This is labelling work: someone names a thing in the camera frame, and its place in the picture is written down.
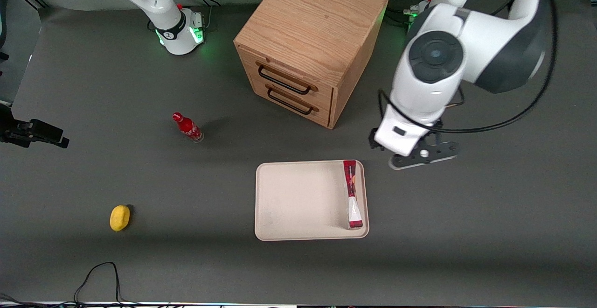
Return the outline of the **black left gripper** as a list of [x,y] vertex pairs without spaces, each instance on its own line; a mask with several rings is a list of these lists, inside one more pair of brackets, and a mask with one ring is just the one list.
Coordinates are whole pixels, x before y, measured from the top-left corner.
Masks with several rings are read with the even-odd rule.
[[371,148],[371,150],[384,151],[384,146],[382,146],[377,140],[375,140],[375,136],[378,130],[378,128],[371,129],[369,133],[369,147]]

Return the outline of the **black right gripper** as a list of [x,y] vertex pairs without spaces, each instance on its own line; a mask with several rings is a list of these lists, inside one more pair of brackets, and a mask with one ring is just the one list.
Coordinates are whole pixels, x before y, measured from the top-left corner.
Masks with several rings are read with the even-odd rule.
[[21,121],[13,117],[12,110],[8,106],[0,107],[0,141],[2,143],[15,144],[23,148],[30,146],[31,140],[28,133],[38,140],[48,143],[57,143],[63,149],[68,148],[70,140],[62,137],[63,130],[40,119],[31,119],[28,133],[21,128]]

